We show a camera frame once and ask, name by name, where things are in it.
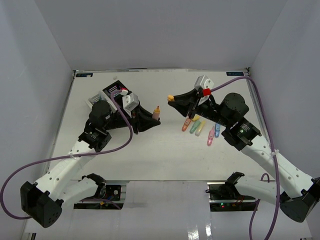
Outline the pink orange-tip highlighter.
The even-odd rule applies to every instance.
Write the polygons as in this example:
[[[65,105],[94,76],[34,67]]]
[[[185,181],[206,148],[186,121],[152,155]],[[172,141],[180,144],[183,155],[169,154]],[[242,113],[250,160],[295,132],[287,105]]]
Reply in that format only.
[[[161,113],[161,110],[160,110],[160,106],[158,105],[153,111],[152,118],[158,121],[160,118],[160,113]]]

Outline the orange yellow short highlighter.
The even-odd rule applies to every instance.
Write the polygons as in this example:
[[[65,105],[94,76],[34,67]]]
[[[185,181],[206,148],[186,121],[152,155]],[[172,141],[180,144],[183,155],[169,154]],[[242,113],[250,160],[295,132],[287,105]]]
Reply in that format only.
[[[174,98],[173,95],[168,95],[168,96],[167,96],[167,101],[168,101],[168,102],[172,102],[172,101],[174,101],[174,100],[175,100],[175,98]]]

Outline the yellow highlighter cap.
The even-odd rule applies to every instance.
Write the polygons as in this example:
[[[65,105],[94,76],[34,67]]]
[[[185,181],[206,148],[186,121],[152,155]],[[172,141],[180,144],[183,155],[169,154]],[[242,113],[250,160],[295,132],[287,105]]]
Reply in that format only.
[[[200,119],[200,117],[198,115],[195,115],[194,118],[192,119],[192,121],[195,122],[195,121],[197,121],[199,119]]]

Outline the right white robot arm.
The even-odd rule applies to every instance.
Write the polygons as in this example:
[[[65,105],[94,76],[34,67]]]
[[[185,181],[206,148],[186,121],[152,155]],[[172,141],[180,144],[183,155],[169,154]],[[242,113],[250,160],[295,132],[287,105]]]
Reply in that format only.
[[[300,171],[283,155],[271,148],[261,131],[244,116],[249,111],[244,98],[235,92],[227,94],[220,104],[208,89],[168,96],[168,105],[182,116],[204,117],[225,127],[224,140],[254,160],[276,182],[249,178],[234,172],[214,194],[236,200],[250,196],[271,204],[279,204],[281,211],[291,220],[302,223],[320,201],[320,179]]]

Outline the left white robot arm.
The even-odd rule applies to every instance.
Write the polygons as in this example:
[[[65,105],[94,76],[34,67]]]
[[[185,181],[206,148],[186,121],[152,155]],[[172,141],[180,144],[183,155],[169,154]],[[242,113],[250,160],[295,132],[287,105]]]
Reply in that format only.
[[[85,198],[103,198],[107,183],[97,174],[85,175],[72,186],[68,186],[68,183],[103,151],[112,138],[110,130],[128,127],[129,136],[132,137],[160,123],[139,102],[129,103],[125,100],[113,109],[106,100],[96,101],[83,132],[68,155],[33,183],[27,181],[21,186],[22,210],[43,228],[48,228],[58,220],[66,206]]]

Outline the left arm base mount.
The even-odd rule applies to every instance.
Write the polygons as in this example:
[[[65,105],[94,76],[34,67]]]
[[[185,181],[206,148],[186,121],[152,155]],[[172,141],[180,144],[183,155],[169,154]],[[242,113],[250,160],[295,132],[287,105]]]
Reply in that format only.
[[[124,205],[125,194],[123,186],[119,184],[106,185],[98,196],[86,197],[75,203],[75,210],[121,210]]]

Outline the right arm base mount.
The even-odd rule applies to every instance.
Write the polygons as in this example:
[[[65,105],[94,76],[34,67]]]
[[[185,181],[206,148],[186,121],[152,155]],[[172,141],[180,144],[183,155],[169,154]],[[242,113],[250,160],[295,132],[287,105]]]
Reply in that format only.
[[[209,183],[205,192],[208,194],[211,212],[248,212],[253,211],[257,205],[256,198],[240,195],[224,182]]]

